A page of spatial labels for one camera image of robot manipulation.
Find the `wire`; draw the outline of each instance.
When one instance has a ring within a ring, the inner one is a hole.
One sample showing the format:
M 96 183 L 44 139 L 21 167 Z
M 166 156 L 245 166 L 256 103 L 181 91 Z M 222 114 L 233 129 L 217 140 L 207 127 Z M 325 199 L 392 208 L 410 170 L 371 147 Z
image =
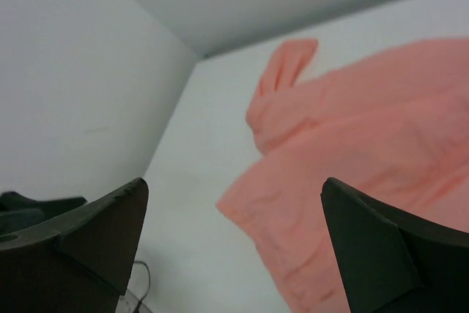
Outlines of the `wire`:
M 152 286 L 152 280 L 151 280 L 151 276 L 150 276 L 150 271 L 149 271 L 149 267 L 148 267 L 148 264 L 146 262 L 144 262 L 143 260 L 136 260 L 133 262 L 134 265 L 143 265 L 146 269 L 147 269 L 147 273 L 148 273 L 148 287 L 147 287 L 147 291 L 144 293 L 144 295 L 140 298 L 139 302 L 137 303 L 137 306 L 135 307 L 135 309 L 133 310 L 133 313 L 139 313 L 140 312 L 140 307 L 141 305 L 143 304 L 144 302 L 144 299 L 147 298 L 148 296 L 148 292 L 149 292 L 149 289 L 150 287 Z

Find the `pink cloth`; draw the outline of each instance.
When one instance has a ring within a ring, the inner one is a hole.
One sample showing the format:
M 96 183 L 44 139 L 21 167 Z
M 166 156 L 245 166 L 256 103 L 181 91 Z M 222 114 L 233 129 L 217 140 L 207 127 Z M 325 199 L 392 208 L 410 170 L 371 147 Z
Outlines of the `pink cloth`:
M 327 177 L 469 232 L 469 39 L 392 48 L 295 86 L 316 40 L 285 42 L 246 120 L 265 155 L 218 202 L 294 313 L 349 312 L 325 224 Z

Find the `pink towel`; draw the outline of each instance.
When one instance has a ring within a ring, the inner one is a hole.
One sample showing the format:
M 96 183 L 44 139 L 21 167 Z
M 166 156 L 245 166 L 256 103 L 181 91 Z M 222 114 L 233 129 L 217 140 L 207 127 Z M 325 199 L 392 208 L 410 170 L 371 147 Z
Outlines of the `pink towel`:
M 392 48 L 295 86 L 316 49 L 294 40 L 272 55 L 246 117 L 265 156 L 217 206 L 252 237 L 294 313 L 340 313 L 327 177 L 469 232 L 469 39 Z

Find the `crumpled fabric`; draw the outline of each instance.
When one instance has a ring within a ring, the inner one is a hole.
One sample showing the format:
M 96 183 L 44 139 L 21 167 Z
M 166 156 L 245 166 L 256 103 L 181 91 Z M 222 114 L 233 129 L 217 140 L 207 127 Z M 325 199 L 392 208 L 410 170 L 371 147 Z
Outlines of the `crumpled fabric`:
M 317 47 L 290 40 L 271 56 L 246 114 L 264 157 L 217 207 L 253 239 L 292 312 L 341 313 L 328 177 L 469 232 L 469 39 L 391 48 L 295 85 Z

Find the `white wall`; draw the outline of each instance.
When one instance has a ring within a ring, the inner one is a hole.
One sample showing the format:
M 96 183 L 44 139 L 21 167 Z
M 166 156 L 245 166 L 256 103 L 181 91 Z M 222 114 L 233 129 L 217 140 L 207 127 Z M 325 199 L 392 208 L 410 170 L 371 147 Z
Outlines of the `white wall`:
M 0 190 L 142 176 L 195 62 L 134 0 L 0 0 Z
M 317 76 L 392 45 L 469 36 L 467 3 L 401 0 L 287 37 L 319 39 L 309 67 L 309 77 Z M 254 244 L 215 209 L 230 183 L 260 157 L 245 111 L 284 38 L 201 62 L 189 79 L 145 175 L 150 201 L 139 257 L 152 269 L 147 305 L 153 312 L 289 311 Z M 133 280 L 141 293 L 144 272 Z

